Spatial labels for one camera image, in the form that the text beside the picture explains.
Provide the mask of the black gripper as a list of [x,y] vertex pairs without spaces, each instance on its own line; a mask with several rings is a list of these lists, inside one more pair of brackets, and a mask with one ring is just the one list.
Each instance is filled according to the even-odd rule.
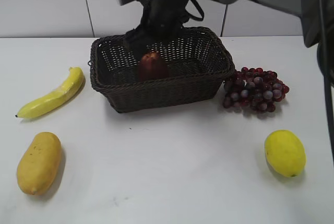
[[159,41],[171,42],[180,34],[188,17],[185,7],[189,0],[149,0],[144,6],[141,25],[124,35],[124,45],[129,50],[145,50],[154,43],[150,34],[160,34]]

